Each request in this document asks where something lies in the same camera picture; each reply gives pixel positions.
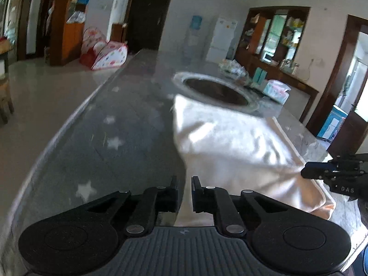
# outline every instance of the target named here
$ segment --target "refrigerator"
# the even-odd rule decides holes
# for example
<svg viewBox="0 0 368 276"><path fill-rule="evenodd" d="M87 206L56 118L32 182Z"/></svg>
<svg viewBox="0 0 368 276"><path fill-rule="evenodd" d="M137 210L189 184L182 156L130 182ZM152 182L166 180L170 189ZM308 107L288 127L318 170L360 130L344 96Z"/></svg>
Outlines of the refrigerator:
<svg viewBox="0 0 368 276"><path fill-rule="evenodd" d="M221 17L217 20L206 61L220 63L222 59L226 58L237 24L238 22L235 20Z"/></svg>

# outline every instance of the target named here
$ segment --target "silver screw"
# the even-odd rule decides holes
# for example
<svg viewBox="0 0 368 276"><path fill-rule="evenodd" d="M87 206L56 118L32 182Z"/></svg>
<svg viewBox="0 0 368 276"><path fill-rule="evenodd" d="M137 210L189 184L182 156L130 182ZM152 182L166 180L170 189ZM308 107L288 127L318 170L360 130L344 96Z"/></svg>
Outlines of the silver screw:
<svg viewBox="0 0 368 276"><path fill-rule="evenodd" d="M129 225L126 228L126 231L131 233L131 234L139 234L142 233L144 231L144 227L141 225Z"/></svg>
<svg viewBox="0 0 368 276"><path fill-rule="evenodd" d="M226 227L226 231L232 234L239 234L244 231L244 227L238 224L232 224Z"/></svg>

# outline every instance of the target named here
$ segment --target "beige fabric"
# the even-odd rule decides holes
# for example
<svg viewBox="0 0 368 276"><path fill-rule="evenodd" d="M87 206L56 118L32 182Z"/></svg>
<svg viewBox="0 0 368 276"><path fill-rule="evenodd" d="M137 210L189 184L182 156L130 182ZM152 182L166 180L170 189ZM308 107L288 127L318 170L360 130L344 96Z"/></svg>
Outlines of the beige fabric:
<svg viewBox="0 0 368 276"><path fill-rule="evenodd" d="M176 226L213 225L212 215L193 212L191 177L240 195L252 189L329 219L336 203L314 180L301 177L305 162L275 118L258 118L203 104L181 95L174 103L174 141L187 168Z"/></svg>

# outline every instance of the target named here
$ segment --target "wooden chair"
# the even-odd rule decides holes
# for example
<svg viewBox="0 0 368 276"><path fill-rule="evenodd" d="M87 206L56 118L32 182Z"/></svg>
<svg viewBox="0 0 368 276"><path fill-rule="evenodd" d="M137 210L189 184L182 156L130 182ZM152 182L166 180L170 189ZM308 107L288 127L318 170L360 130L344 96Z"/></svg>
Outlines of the wooden chair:
<svg viewBox="0 0 368 276"><path fill-rule="evenodd" d="M4 105L8 104L11 114L14 113L12 98L10 96L9 78L0 79L0 116L3 122L8 123L8 117L4 109Z"/></svg>

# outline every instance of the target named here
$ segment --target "doorway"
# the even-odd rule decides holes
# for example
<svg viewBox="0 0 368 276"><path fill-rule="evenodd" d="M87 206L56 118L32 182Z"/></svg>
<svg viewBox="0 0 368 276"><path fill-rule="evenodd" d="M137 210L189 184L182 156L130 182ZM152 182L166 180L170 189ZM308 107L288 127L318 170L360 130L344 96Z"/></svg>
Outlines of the doorway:
<svg viewBox="0 0 368 276"><path fill-rule="evenodd" d="M125 22L126 40L133 53L158 50L171 0L129 0Z"/></svg>
<svg viewBox="0 0 368 276"><path fill-rule="evenodd" d="M50 46L51 17L55 0L41 0L37 21L36 56L43 57Z"/></svg>
<svg viewBox="0 0 368 276"><path fill-rule="evenodd" d="M367 79L368 20L349 16L330 80L307 124L332 156L355 154L367 134Z"/></svg>
<svg viewBox="0 0 368 276"><path fill-rule="evenodd" d="M3 19L3 34L13 45L8 52L9 64L25 60L27 54L27 28L32 0L7 0Z"/></svg>

